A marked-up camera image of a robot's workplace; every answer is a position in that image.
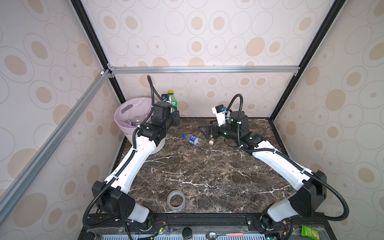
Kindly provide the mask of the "green plastic soda bottle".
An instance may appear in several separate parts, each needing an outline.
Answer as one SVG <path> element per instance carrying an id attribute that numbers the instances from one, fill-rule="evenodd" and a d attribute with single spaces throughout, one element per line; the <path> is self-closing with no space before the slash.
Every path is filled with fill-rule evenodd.
<path id="1" fill-rule="evenodd" d="M 168 99 L 169 99 L 169 103 L 174 106 L 175 108 L 177 108 L 177 105 L 178 105 L 178 102 L 174 96 L 174 91 L 173 90 L 168 90 Z"/>

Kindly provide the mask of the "blue label water bottle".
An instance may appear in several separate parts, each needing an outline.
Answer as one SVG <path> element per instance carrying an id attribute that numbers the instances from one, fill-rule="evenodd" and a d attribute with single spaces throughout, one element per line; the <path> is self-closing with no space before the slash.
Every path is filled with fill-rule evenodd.
<path id="1" fill-rule="evenodd" d="M 182 138 L 187 141 L 189 144 L 191 145 L 199 145 L 202 140 L 198 137 L 196 137 L 195 135 L 192 135 L 192 134 L 182 134 Z"/>

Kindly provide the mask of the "clear bottle red label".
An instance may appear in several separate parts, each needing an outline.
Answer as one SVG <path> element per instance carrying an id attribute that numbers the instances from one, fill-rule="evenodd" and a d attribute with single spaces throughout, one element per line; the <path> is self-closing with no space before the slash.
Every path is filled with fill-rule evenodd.
<path id="1" fill-rule="evenodd" d="M 126 124 L 129 128 L 135 128 L 138 125 L 141 125 L 144 122 L 145 118 L 140 118 L 139 116 L 135 116 L 134 118 L 128 119 Z"/>

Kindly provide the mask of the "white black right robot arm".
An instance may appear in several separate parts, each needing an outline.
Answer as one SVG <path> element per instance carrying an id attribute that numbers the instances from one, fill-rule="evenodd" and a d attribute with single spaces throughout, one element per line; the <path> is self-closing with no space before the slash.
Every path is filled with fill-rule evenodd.
<path id="1" fill-rule="evenodd" d="M 342 195 L 327 183 L 327 176 L 322 171 L 314 172 L 296 163 L 260 134 L 251 132 L 243 103 L 243 96 L 236 94 L 227 107 L 213 107 L 216 121 L 203 127 L 201 131 L 207 139 L 223 137 L 233 140 L 235 147 L 267 164 L 295 189 L 292 196 L 269 205 L 262 212 L 259 220 L 262 228 L 270 231 L 278 222 L 298 216 L 318 216 L 334 222 L 347 219 L 349 206 Z M 317 212 L 326 199 L 327 192 L 331 192 L 341 202 L 343 212 L 339 216 L 332 217 Z"/>

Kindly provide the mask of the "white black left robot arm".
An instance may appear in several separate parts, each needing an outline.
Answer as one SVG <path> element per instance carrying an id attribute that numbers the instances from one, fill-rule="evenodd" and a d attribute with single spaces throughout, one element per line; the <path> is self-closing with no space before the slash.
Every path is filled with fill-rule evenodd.
<path id="1" fill-rule="evenodd" d="M 94 183 L 92 187 L 94 199 L 83 216 L 83 225 L 87 229 L 114 220 L 137 222 L 142 230 L 152 227 L 153 212 L 138 204 L 129 196 L 129 191 L 144 162 L 165 139 L 170 128 L 180 125 L 180 113 L 177 107 L 168 102 L 155 102 L 157 92 L 151 76 L 147 76 L 147 79 L 151 90 L 151 110 L 134 130 L 132 147 L 122 162 L 103 182 Z M 88 216 L 94 206 L 108 213 L 110 218 L 99 223 L 90 223 Z"/>

